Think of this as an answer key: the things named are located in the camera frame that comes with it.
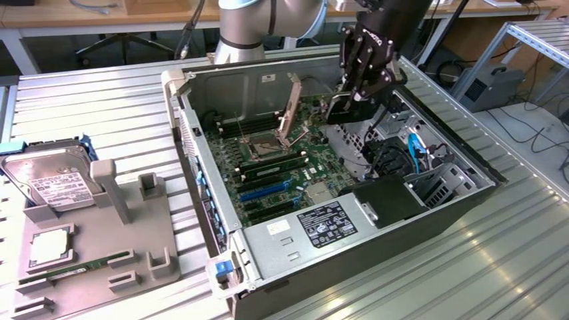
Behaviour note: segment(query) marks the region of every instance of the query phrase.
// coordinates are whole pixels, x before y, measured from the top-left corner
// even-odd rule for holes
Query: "warning label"
[[[53,208],[92,199],[91,190],[79,172],[29,180],[29,183]]]
[[[357,233],[356,226],[337,201],[301,213],[297,217],[316,248]]]

